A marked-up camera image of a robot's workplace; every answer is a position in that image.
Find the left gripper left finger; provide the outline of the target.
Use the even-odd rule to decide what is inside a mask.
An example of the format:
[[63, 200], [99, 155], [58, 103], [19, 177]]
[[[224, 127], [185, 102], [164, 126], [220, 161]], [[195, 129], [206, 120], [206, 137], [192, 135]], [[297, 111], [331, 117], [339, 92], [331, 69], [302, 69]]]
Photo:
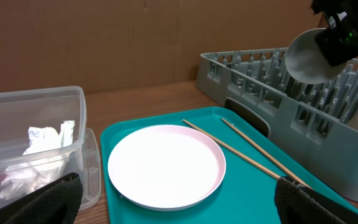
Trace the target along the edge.
[[80, 209], [83, 184], [72, 172], [0, 208], [0, 224], [73, 223]]

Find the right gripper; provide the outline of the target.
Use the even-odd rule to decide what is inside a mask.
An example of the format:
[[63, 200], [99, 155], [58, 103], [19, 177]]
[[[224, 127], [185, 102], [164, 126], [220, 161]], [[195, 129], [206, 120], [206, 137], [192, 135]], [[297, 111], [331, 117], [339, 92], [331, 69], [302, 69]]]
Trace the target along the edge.
[[313, 0], [311, 8], [329, 24], [314, 38], [328, 64], [335, 67], [358, 57], [358, 0]]

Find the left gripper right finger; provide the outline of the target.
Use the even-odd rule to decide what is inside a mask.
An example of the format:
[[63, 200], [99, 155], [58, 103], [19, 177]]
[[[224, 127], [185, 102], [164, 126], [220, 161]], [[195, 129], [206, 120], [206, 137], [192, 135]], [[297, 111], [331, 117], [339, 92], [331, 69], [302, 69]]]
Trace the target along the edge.
[[277, 180], [274, 202], [282, 224], [358, 224], [358, 213], [287, 176]]

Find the grey bowl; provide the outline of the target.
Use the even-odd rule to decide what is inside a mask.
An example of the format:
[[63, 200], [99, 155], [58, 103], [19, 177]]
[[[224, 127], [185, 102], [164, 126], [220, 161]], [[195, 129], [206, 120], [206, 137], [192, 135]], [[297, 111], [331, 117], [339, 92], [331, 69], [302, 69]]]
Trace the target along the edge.
[[315, 85], [326, 83], [338, 76], [347, 62], [332, 67], [325, 59], [314, 38], [323, 28], [315, 28], [296, 37], [286, 52], [285, 66], [295, 80]]

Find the wooden chopstick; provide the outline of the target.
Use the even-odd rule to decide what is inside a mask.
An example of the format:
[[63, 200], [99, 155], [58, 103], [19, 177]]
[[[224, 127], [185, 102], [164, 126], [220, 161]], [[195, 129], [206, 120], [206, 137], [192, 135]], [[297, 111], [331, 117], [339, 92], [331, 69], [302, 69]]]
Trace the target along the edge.
[[259, 164], [258, 162], [254, 161], [253, 159], [247, 157], [246, 155], [244, 155], [243, 153], [239, 152], [238, 150], [234, 149], [233, 147], [231, 147], [230, 145], [226, 144], [225, 142], [221, 141], [220, 139], [216, 138], [215, 136], [213, 136], [212, 134], [204, 131], [203, 129], [195, 126], [194, 124], [192, 124], [191, 122], [183, 119], [182, 120], [185, 124], [187, 124], [188, 126], [190, 126], [191, 128], [207, 135], [208, 137], [210, 137], [212, 140], [214, 140], [216, 143], [218, 143], [220, 146], [224, 147], [225, 149], [227, 149], [228, 151], [230, 151], [231, 153], [235, 154], [237, 157], [240, 157], [242, 160], [246, 161], [247, 163], [249, 163], [250, 165], [254, 166], [255, 168], [257, 168], [258, 170], [262, 171], [263, 173], [267, 174], [268, 176], [270, 176], [271, 178], [278, 180], [280, 178], [280, 176], [278, 174], [276, 174], [275, 172], [271, 171], [270, 169], [264, 167], [263, 165]]
[[271, 156], [267, 151], [265, 151], [262, 147], [260, 147], [256, 142], [251, 140], [247, 135], [245, 135], [242, 131], [237, 129], [233, 124], [228, 122], [226, 119], [222, 118], [222, 121], [225, 122], [231, 129], [233, 129], [238, 135], [244, 138], [250, 145], [252, 145], [256, 150], [258, 150], [261, 154], [263, 154], [267, 159], [273, 162], [277, 167], [279, 167], [286, 175], [290, 176], [292, 179], [296, 180], [297, 182], [303, 184], [306, 187], [311, 188], [306, 182], [301, 180], [297, 175], [295, 175], [291, 170], [286, 168], [281, 162], [276, 160], [273, 156]]

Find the large white plate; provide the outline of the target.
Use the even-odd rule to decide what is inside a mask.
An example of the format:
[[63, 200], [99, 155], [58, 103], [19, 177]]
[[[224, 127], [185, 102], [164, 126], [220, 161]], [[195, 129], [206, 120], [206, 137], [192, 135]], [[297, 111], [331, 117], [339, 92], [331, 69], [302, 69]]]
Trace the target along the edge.
[[185, 126], [149, 126], [112, 149], [108, 176], [132, 203], [156, 211], [190, 208], [222, 183], [226, 158], [211, 137]]

